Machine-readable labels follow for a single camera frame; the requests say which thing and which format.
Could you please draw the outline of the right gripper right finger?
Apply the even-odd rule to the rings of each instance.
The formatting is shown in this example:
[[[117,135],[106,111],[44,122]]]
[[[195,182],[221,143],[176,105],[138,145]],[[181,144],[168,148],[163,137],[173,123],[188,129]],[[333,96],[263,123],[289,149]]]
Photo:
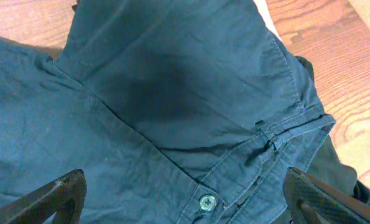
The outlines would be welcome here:
[[[370,206],[289,167],[283,191],[294,224],[370,224]]]

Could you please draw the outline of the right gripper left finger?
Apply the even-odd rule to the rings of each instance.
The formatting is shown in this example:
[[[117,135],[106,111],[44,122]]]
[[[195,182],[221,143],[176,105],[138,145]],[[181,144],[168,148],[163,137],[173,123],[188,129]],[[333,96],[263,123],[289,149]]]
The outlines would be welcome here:
[[[0,208],[0,224],[78,224],[87,185],[84,172],[74,169]]]

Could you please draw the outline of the navy blue shorts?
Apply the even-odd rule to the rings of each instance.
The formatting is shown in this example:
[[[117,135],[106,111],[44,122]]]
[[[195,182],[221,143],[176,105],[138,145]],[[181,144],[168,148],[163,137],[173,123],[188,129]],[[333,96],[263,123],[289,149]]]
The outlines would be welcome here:
[[[0,207],[81,168],[82,223],[290,223],[289,167],[370,206],[257,6],[81,1],[56,60],[0,39]]]

